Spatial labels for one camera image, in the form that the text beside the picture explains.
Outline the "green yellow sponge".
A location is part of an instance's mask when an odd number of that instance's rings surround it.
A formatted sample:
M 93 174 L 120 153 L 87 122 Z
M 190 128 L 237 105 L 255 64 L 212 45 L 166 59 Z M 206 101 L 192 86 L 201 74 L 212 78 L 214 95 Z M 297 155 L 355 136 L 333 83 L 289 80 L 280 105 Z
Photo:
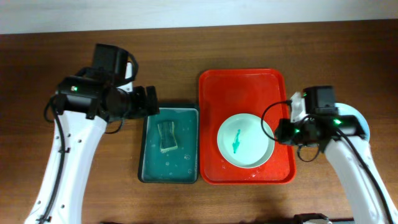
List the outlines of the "green yellow sponge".
M 176 150 L 178 148 L 177 140 L 175 138 L 175 125 L 173 121 L 163 121 L 158 125 L 160 136 L 160 151 L 166 153 Z

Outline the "pale green plate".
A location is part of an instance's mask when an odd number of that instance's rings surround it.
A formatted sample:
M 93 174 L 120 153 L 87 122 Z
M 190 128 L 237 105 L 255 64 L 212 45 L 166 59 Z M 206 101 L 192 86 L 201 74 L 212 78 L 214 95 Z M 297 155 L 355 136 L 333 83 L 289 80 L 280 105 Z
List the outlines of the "pale green plate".
M 216 142 L 223 158 L 243 169 L 265 164 L 275 148 L 270 126 L 260 117 L 248 113 L 226 119 L 218 130 Z

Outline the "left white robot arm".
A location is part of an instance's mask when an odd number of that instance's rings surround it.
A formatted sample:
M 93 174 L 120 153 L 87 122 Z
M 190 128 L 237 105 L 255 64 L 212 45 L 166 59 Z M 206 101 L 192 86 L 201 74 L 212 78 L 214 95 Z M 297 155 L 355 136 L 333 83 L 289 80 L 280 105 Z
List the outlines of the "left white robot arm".
M 96 44 L 91 66 L 64 78 L 44 111 L 53 114 L 52 148 L 26 223 L 81 223 L 96 148 L 108 124 L 159 113 L 154 86 L 134 86 L 139 66 L 120 47 Z

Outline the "light blue plate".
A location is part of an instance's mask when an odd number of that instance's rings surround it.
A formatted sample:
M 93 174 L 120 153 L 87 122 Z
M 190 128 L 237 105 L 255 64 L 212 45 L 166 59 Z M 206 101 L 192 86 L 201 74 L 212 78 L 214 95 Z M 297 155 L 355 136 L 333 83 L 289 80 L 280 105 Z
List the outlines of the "light blue plate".
M 365 133 L 365 139 L 367 141 L 370 140 L 370 128 L 368 122 L 366 121 L 365 117 L 356 109 L 350 105 L 344 103 L 335 103 L 335 106 L 338 108 L 339 115 L 353 115 L 359 121 L 361 127 Z

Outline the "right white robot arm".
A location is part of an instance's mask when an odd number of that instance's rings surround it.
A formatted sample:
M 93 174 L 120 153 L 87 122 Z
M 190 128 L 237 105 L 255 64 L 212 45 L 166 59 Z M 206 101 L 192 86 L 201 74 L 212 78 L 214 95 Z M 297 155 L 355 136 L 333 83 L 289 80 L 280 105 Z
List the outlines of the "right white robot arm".
M 340 115 L 332 86 L 313 86 L 285 101 L 290 117 L 281 119 L 276 141 L 317 147 L 336 172 L 356 223 L 397 223 L 397 209 L 374 163 L 357 117 Z

